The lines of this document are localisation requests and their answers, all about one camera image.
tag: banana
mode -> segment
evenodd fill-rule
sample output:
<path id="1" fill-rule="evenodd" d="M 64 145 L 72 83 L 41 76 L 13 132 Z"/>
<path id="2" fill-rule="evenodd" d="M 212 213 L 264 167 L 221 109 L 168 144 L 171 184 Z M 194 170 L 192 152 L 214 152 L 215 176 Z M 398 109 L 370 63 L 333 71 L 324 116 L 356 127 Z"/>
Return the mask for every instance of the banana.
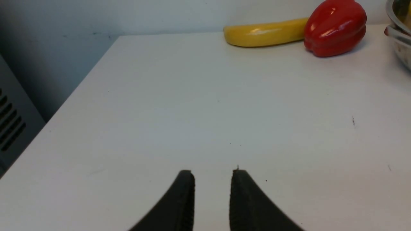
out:
<path id="1" fill-rule="evenodd" d="M 411 27 L 411 4 L 408 6 L 408 13 L 405 16 L 404 24 L 410 28 Z"/>
<path id="2" fill-rule="evenodd" d="M 272 46 L 304 39 L 308 18 L 278 23 L 233 25 L 224 27 L 226 41 L 235 46 Z"/>

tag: stainless steel bowl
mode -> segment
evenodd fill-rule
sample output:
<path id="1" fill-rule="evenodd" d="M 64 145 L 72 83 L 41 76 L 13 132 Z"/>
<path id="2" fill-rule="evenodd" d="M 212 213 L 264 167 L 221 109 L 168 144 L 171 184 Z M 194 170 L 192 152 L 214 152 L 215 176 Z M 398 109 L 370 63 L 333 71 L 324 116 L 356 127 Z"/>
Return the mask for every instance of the stainless steel bowl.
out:
<path id="1" fill-rule="evenodd" d="M 411 70 L 411 29 L 403 23 L 406 20 L 410 2 L 411 0 L 387 1 L 386 11 L 393 24 L 386 28 L 385 34 L 390 38 L 395 54 Z"/>
<path id="2" fill-rule="evenodd" d="M 389 25 L 386 34 L 390 38 L 395 54 L 411 70 L 411 37 L 396 29 L 395 25 Z"/>
<path id="3" fill-rule="evenodd" d="M 404 32 L 411 35 L 411 29 L 403 22 L 408 14 L 408 7 L 411 0 L 388 0 L 386 11 L 391 21 Z"/>

